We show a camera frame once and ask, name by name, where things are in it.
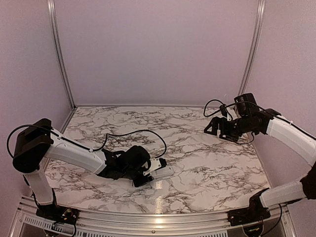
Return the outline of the white remote control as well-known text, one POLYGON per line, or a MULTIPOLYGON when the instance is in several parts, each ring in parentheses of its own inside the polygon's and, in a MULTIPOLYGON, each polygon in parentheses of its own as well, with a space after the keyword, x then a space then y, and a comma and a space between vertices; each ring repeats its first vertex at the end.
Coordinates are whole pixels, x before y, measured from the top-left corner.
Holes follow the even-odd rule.
POLYGON ((172 176, 173 174, 174 174, 174 170, 172 167, 169 167, 169 166, 155 170, 151 173, 154 179, 169 177, 169 176, 172 176))

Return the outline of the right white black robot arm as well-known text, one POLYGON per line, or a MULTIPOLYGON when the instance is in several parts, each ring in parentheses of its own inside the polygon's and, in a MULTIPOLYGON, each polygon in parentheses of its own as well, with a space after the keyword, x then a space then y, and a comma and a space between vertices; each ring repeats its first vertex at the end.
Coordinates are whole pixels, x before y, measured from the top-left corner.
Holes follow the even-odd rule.
POLYGON ((259 193, 256 201, 245 209, 246 219, 255 221, 264 213, 264 208, 276 204, 296 202, 305 198, 315 199, 316 138, 287 120, 281 113, 257 105, 252 93, 235 97, 233 106, 237 109, 238 118, 228 119, 229 105, 222 104, 218 110, 222 116, 210 114, 212 119, 204 132, 234 143, 246 133, 251 133, 252 136, 262 133, 291 148, 311 167, 307 175, 300 180, 259 193))

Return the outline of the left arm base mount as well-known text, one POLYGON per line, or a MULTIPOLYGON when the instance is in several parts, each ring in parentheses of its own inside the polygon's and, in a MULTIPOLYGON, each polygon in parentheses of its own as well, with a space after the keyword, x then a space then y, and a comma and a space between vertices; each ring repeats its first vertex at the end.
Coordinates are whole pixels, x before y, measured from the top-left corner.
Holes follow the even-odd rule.
POLYGON ((60 206, 55 210, 42 211, 37 209, 36 215, 57 223, 74 225, 77 222, 79 210, 70 207, 60 206))

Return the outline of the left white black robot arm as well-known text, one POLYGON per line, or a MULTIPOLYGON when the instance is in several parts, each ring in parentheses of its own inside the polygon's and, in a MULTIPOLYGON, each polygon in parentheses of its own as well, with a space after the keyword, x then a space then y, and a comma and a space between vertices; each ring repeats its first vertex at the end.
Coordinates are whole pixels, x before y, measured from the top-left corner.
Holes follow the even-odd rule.
POLYGON ((61 160, 102 178, 130 179, 135 187, 152 181, 151 173, 160 167, 159 159, 151 158, 141 146, 132 146, 126 152, 95 151, 64 137, 45 118, 22 128, 16 140, 13 166, 23 173, 40 209, 52 220, 59 219, 63 212, 40 167, 43 158, 61 160))

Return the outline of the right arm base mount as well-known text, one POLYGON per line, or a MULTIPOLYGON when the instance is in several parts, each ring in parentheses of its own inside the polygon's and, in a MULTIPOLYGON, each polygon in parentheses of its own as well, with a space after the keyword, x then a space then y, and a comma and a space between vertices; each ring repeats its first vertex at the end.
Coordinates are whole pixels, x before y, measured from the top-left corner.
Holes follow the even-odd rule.
POLYGON ((267 208, 251 209, 250 207, 230 210, 228 212, 228 221, 231 226, 249 224, 263 221, 271 217, 267 208))

